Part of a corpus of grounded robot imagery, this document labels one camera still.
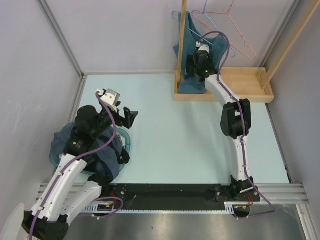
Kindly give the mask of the light blue wire hanger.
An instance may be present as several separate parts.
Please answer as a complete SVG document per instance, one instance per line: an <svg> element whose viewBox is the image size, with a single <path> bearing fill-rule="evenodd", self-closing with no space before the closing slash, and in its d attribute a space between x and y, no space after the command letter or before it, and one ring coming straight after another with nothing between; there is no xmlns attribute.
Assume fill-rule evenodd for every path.
<svg viewBox="0 0 320 240"><path fill-rule="evenodd" d="M198 9L194 9L190 12L190 15L197 21L199 22L201 25L203 25L206 29L210 30L210 31L219 31L219 27L217 26L217 24L212 20L212 18L209 16L209 13L207 12L207 6L208 6L208 0L205 0L204 2L204 6L202 8L202 10L198 10ZM179 15L179 11L172 11L171 12L171 17L178 21L178 15ZM236 49L234 46L230 46L230 50L231 50L231 58L235 58L237 53L236 53Z"/></svg>

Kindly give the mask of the blue tank top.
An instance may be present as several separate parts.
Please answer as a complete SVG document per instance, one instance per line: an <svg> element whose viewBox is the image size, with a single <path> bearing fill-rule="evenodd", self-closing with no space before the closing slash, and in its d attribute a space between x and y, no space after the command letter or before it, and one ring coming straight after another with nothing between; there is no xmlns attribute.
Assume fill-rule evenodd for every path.
<svg viewBox="0 0 320 240"><path fill-rule="evenodd" d="M190 12L186 13L183 36L179 94L205 94L205 77L217 74L223 56L228 52L228 41L220 32L216 37L203 37L197 30Z"/></svg>

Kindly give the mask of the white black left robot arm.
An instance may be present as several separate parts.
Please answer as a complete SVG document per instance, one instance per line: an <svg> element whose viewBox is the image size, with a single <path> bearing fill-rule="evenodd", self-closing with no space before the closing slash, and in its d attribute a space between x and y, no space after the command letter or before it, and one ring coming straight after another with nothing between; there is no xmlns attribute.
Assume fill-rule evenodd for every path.
<svg viewBox="0 0 320 240"><path fill-rule="evenodd" d="M42 196L25 211L22 228L29 238L62 240L73 220L96 199L111 197L110 183L130 161L116 127L130 129L138 111L103 105L81 107L74 122L55 133L51 155L60 162Z"/></svg>

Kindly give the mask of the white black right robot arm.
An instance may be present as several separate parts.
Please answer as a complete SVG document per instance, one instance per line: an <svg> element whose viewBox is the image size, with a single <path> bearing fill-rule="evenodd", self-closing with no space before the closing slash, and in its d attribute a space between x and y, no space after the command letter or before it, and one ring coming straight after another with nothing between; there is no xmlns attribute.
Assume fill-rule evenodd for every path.
<svg viewBox="0 0 320 240"><path fill-rule="evenodd" d="M213 58L208 50L199 47L187 56L186 72L195 76L222 106L220 128L227 137L232 162L230 194L237 201L246 201L254 192L254 179L250 173L247 138L252 126L251 103L238 97L212 67Z"/></svg>

